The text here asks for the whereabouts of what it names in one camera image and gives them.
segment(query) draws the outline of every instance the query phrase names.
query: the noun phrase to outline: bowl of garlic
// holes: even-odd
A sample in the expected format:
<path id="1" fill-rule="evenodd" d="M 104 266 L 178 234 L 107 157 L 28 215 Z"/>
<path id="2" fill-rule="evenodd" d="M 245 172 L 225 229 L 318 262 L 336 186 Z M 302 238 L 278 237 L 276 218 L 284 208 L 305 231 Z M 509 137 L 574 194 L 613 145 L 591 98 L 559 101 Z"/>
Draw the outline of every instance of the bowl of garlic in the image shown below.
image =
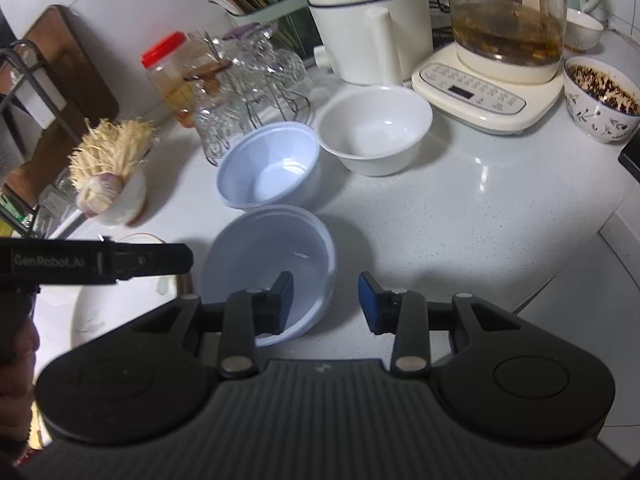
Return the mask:
<path id="1" fill-rule="evenodd" d="M 145 208 L 146 181 L 140 161 L 154 140 L 152 123 L 100 120 L 70 158 L 76 206 L 87 218 L 115 226 L 133 224 Z"/>

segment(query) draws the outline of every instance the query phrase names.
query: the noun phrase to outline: garlic bulb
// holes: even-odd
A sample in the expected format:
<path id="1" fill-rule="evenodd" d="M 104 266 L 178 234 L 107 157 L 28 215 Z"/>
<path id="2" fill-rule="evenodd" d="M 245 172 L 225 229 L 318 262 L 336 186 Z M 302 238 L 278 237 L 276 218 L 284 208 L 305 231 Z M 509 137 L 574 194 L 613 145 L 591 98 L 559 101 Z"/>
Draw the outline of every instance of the garlic bulb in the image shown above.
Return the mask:
<path id="1" fill-rule="evenodd" d="M 124 189 L 122 179 L 113 173 L 92 176 L 78 192 L 76 206 L 87 218 L 98 216 L 115 202 Z"/>

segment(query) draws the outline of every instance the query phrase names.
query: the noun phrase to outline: speckled countertop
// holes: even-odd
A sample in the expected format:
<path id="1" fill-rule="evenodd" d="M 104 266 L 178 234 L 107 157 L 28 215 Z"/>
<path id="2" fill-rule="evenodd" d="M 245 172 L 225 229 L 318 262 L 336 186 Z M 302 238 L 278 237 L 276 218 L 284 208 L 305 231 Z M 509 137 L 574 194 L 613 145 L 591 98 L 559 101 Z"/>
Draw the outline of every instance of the speckled countertop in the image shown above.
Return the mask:
<path id="1" fill-rule="evenodd" d="M 640 81 L 640 54 L 607 33 L 596 55 Z M 340 84 L 319 76 L 321 103 Z M 216 169 L 194 130 L 174 123 L 148 161 L 149 204 L 134 230 L 86 222 L 73 238 L 118 239 L 132 232 L 185 242 L 195 256 L 194 280 L 213 238 L 240 213 L 216 198 Z M 473 291 L 513 310 L 560 269 L 604 224 L 636 185 L 617 162 L 620 145 L 587 138 L 564 99 L 519 137 L 482 134 L 435 112 L 418 159 L 404 173 L 367 178 L 322 154 L 322 196 L 312 210 L 338 252 L 332 304 L 305 336 L 263 349 L 264 356 L 373 358 L 388 361 L 392 338 L 369 333 L 356 298 L 356 277 L 371 270 L 383 285 L 412 288 L 432 300 Z M 36 306 L 42 336 L 40 368 L 68 349 L 75 289 L 45 288 Z M 433 356 L 448 348 L 432 340 Z"/>

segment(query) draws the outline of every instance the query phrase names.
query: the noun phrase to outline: wooden cutting board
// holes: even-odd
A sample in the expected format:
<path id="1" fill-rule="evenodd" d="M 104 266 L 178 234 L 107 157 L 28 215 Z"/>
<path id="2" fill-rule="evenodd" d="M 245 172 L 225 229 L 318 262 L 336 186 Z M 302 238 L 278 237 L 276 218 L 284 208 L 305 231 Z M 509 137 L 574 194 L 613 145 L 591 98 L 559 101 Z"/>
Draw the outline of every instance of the wooden cutting board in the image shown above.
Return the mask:
<path id="1" fill-rule="evenodd" d="M 96 125 L 100 118 L 113 120 L 119 108 L 71 29 L 69 12 L 63 6 L 47 7 L 25 38 L 42 51 L 47 73 L 67 101 L 62 115 L 81 137 L 86 132 L 85 117 Z M 6 94 L 11 84 L 10 67 L 5 64 L 0 67 L 0 92 Z M 35 204 L 42 190 L 68 165 L 74 146 L 66 131 L 54 122 L 42 133 L 32 159 L 14 170 L 6 183 L 25 202 Z"/>

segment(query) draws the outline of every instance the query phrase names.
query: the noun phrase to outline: plate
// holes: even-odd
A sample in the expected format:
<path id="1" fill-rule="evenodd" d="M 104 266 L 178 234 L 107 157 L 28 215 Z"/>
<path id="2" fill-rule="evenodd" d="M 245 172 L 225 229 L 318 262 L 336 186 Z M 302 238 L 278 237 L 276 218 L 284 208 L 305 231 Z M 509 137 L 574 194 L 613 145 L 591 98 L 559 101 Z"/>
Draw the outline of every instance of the plate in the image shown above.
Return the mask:
<path id="1" fill-rule="evenodd" d="M 156 236 L 142 233 L 128 235 L 118 241 L 128 244 L 164 243 Z M 174 300 L 179 289 L 178 276 L 144 276 L 116 285 L 82 287 L 71 322 L 72 348 Z"/>

